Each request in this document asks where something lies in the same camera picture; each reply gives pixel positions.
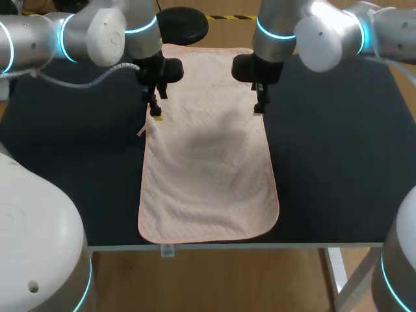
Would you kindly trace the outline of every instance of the table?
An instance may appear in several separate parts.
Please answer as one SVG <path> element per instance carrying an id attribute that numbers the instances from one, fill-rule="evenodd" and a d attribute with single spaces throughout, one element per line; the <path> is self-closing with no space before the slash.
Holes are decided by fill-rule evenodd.
<path id="1" fill-rule="evenodd" d="M 73 83 L 102 71 L 62 61 L 45 69 Z M 92 251 L 160 248 L 137 231 L 145 144 L 136 136 L 145 117 L 140 91 L 130 70 L 90 90 L 26 77 L 0 124 L 0 141 L 16 160 L 73 200 Z M 337 267 L 337 247 L 380 247 L 400 202 L 416 185 L 413 118 L 388 68 L 363 60 L 317 74 L 295 56 L 271 88 L 271 99 L 264 118 L 281 204 L 278 222 L 243 242 L 180 248 L 329 248 L 340 289 L 346 274 Z M 378 252 L 370 252 L 343 287 L 340 311 L 354 303 L 350 294 L 359 292 L 357 285 L 368 284 Z"/>

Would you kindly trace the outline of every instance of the quilted cloth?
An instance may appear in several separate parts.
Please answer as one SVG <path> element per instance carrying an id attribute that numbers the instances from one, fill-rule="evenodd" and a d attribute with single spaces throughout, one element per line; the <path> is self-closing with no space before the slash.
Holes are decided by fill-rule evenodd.
<path id="1" fill-rule="evenodd" d="M 138 230 L 157 244 L 233 241 L 269 231 L 279 202 L 251 85 L 231 76 L 249 49 L 164 45 L 185 76 L 148 115 Z"/>

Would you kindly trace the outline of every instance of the white cable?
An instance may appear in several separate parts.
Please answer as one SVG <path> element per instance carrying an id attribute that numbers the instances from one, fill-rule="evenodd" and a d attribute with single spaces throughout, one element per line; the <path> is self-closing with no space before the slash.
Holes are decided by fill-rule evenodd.
<path id="1" fill-rule="evenodd" d="M 416 87 L 416 77 L 409 70 L 407 70 L 405 67 L 403 67 L 398 62 L 395 62 L 393 60 L 389 60 L 387 58 L 381 57 L 379 52 L 378 52 L 378 41 L 377 41 L 377 36 L 376 36 L 376 29 L 375 29 L 375 26 L 374 26 L 374 16 L 377 13 L 380 13 L 381 11 L 389 10 L 389 9 L 392 9 L 392 8 L 393 7 L 383 8 L 383 9 L 377 11 L 377 12 L 375 12 L 373 9 L 370 9 L 367 12 L 368 16 L 370 17 L 372 49 L 373 49 L 374 54 L 376 55 L 376 57 L 365 57 L 365 59 L 371 60 L 373 62 L 380 62 L 380 63 L 393 65 L 398 70 L 400 70 L 404 75 L 406 75 L 406 77 L 410 80 L 410 82 L 413 83 L 413 85 Z"/>
<path id="2" fill-rule="evenodd" d="M 26 75 L 26 74 L 31 73 L 31 72 L 33 72 L 32 68 L 29 69 L 29 70 L 20 70 L 20 71 L 13 71 L 11 73 L 2 73 L 2 74 L 0 74 L 0 79 L 15 78 L 15 77 Z"/>
<path id="3" fill-rule="evenodd" d="M 66 83 L 64 81 L 59 81 L 55 78 L 52 78 L 48 75 L 45 75 L 44 73 L 40 71 L 32 72 L 31 75 L 33 77 L 40 77 L 46 81 L 49 81 L 50 83 L 55 83 L 56 85 L 65 86 L 66 88 L 75 88 L 75 89 L 86 89 L 91 88 L 92 86 L 98 85 L 100 82 L 102 82 L 105 78 L 107 78 L 110 74 L 114 73 L 116 70 L 120 70 L 122 68 L 132 68 L 136 71 L 140 70 L 140 68 L 137 65 L 131 64 L 131 63 L 120 63 L 112 68 L 110 68 L 108 71 L 106 71 L 103 75 L 99 76 L 96 80 L 86 83 L 86 84 L 75 84 L 75 83 Z"/>

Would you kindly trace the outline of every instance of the floor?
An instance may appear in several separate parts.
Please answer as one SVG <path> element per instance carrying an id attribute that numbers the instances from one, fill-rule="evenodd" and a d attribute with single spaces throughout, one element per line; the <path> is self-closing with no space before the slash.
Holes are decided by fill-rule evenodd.
<path id="1" fill-rule="evenodd" d="M 347 7 L 353 0 L 331 1 Z M 414 0 L 377 0 L 383 6 L 414 7 Z M 259 0 L 160 0 L 163 8 L 190 6 L 212 15 L 256 15 Z M 254 21 L 210 21 L 198 46 L 250 47 Z M 409 69 L 416 73 L 416 68 Z M 416 118 L 415 90 L 392 69 Z M 0 118 L 6 103 L 0 103 Z M 366 248 L 344 248 L 351 274 Z M 94 256 L 97 312 L 113 311 L 333 311 L 322 251 L 181 250 L 173 258 L 160 252 L 107 252 Z M 354 312 L 376 311 L 370 293 Z"/>

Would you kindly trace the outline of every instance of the glowing blue ring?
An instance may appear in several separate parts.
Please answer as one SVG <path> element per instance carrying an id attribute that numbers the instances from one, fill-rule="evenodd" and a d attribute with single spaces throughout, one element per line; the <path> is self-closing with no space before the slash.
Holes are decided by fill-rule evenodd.
<path id="1" fill-rule="evenodd" d="M 83 304 L 83 302 L 85 300 L 85 297 L 86 297 L 86 294 L 88 294 L 88 290 L 90 288 L 91 279 L 92 279 L 92 260 L 90 258 L 90 278 L 88 279 L 88 285 L 86 286 L 83 297 L 81 298 L 81 300 L 79 301 L 77 307 L 73 310 L 73 312 L 77 312 L 79 310 L 79 308 L 81 307 L 81 305 Z"/>
<path id="2" fill-rule="evenodd" d="M 296 36 L 278 36 L 276 34 L 272 34 L 271 32 L 268 32 L 266 29 L 263 28 L 263 26 L 261 26 L 259 22 L 259 18 L 257 18 L 257 26 L 259 26 L 260 30 L 263 31 L 267 36 L 275 38 L 275 39 L 290 40 L 290 39 L 296 38 Z"/>
<path id="3" fill-rule="evenodd" d="M 59 34 L 59 41 L 60 41 L 60 48 L 62 49 L 62 52 L 64 53 L 65 57 L 70 60 L 71 62 L 74 63 L 78 63 L 76 61 L 74 61 L 72 58 L 70 58 L 70 56 L 67 54 L 65 47 L 64 47 L 64 30 L 65 30 L 65 26 L 67 24 L 67 22 L 70 20 L 70 18 L 74 16 L 74 14 L 69 15 L 65 20 L 64 23 L 62 24 L 62 27 L 60 28 L 60 34 Z"/>
<path id="4" fill-rule="evenodd" d="M 357 21 L 359 30 L 361 31 L 361 47 L 360 47 L 360 49 L 359 49 L 359 51 L 357 53 L 357 55 L 359 55 L 361 53 L 361 51 L 363 50 L 364 44 L 365 44 L 365 31 L 364 31 L 364 27 L 363 27 L 363 25 L 361 24 L 361 22 L 359 21 L 358 17 L 355 14 L 353 14 L 353 13 L 351 13 L 349 11 L 345 11 L 345 10 L 344 10 L 344 12 L 347 13 L 349 16 L 353 17 Z"/>
<path id="5" fill-rule="evenodd" d="M 130 31 L 124 31 L 125 34 L 136 34 L 139 33 L 141 31 L 145 31 L 146 29 L 149 29 L 150 27 L 153 26 L 154 23 L 156 23 L 157 21 L 157 17 L 155 16 L 155 18 L 152 19 L 152 21 L 150 23 L 148 23 L 146 26 L 143 26 L 141 28 L 137 28 L 137 29 L 132 29 Z"/>
<path id="6" fill-rule="evenodd" d="M 2 72 L 2 73 L 6 73 L 6 72 L 9 71 L 9 69 L 13 65 L 13 61 L 14 61 L 14 46 L 13 46 L 12 37 L 10 36 L 10 33 L 7 30 L 6 26 L 3 23 L 0 22 L 0 27 L 3 28 L 3 30 L 5 31 L 6 37 L 7 37 L 7 40 L 8 40 L 8 44 L 10 46 L 10 60 L 8 61 L 8 65 L 7 65 L 6 69 L 3 70 L 3 72 Z"/>
<path id="7" fill-rule="evenodd" d="M 404 303 L 398 298 L 398 296 L 396 295 L 395 291 L 393 290 L 393 288 L 391 287 L 389 280 L 387 279 L 387 276 L 385 275 L 385 270 L 384 270 L 384 260 L 383 260 L 383 254 L 382 254 L 382 271 L 383 271 L 383 275 L 384 275 L 384 280 L 385 283 L 387 284 L 387 287 L 390 290 L 390 293 L 393 295 L 393 297 L 395 297 L 396 301 L 402 306 L 402 308 L 406 311 L 406 312 L 411 312 L 410 309 L 408 307 L 406 307 L 404 305 Z"/>

